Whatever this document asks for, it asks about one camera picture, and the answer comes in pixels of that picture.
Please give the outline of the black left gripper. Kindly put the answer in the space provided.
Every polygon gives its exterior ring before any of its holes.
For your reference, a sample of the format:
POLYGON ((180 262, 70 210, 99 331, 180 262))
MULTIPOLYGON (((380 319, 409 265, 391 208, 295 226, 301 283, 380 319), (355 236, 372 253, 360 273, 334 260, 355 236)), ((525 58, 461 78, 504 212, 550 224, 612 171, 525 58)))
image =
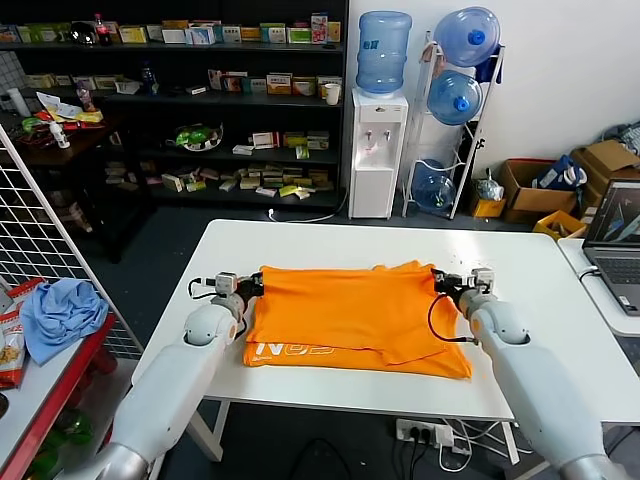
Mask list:
POLYGON ((250 277, 243 278, 237 284, 237 294, 243 300, 250 300, 254 293, 257 297, 261 297, 264 295, 264 286, 257 285, 254 289, 254 283, 262 283, 263 282, 263 273, 257 272, 251 275, 250 277))

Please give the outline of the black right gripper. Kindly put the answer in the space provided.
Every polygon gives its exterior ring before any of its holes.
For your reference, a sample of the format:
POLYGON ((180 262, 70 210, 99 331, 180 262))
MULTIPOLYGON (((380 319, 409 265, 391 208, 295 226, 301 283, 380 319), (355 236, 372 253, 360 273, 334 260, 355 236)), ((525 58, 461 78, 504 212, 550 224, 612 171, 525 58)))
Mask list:
POLYGON ((436 292, 445 292, 448 296, 460 296, 473 288, 473 278, 470 276, 446 275, 444 271, 438 269, 432 269, 431 272, 435 280, 444 280, 444 283, 434 284, 436 292))

